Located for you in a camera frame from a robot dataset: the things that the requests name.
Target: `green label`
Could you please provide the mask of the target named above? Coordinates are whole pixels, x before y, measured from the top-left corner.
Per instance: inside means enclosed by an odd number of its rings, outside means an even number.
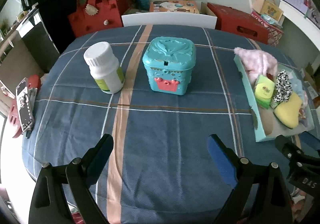
[[[118,77],[119,77],[121,83],[123,83],[123,81],[124,81],[124,75],[123,75],[123,72],[122,72],[122,69],[121,69],[120,66],[119,66],[119,68],[117,69],[117,74],[118,74]]]
[[[97,80],[94,79],[96,81],[96,83],[98,84],[99,88],[103,91],[110,91],[109,87],[107,86],[106,82],[104,81],[104,79],[102,80]]]

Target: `metal screw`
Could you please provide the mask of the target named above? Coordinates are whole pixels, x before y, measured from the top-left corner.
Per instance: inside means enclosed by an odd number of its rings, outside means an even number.
[[[42,164],[42,168],[47,168],[47,167],[49,167],[51,164],[49,163],[49,162],[44,162],[43,164]]]
[[[271,163],[271,166],[272,166],[273,168],[278,168],[278,167],[279,167],[278,164],[277,164],[277,163],[274,163],[274,162]]]
[[[80,162],[81,162],[81,158],[80,157],[77,157],[77,158],[72,160],[73,164],[79,164]]]
[[[248,160],[247,158],[245,158],[245,157],[242,157],[242,158],[240,159],[240,162],[243,163],[243,164],[248,164],[248,163],[249,163],[249,160]]]

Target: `white floor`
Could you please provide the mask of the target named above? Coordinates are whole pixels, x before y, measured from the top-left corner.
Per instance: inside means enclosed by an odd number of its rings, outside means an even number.
[[[22,162],[22,135],[18,138],[10,138],[8,129],[4,128],[1,145],[1,181],[7,189],[18,221],[27,224],[33,190],[36,183],[27,173]]]

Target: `yellow sponge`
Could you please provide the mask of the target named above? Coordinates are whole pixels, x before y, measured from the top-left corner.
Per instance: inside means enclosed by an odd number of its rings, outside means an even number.
[[[292,92],[289,101],[280,103],[273,113],[282,124],[293,129],[299,124],[298,116],[301,104],[301,98],[295,92]]]

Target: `black and white spotted fabric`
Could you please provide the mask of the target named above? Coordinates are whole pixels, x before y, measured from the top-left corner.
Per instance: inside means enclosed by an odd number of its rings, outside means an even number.
[[[273,96],[273,101],[276,103],[288,102],[292,94],[291,82],[285,70],[279,71],[276,79],[276,93]]]

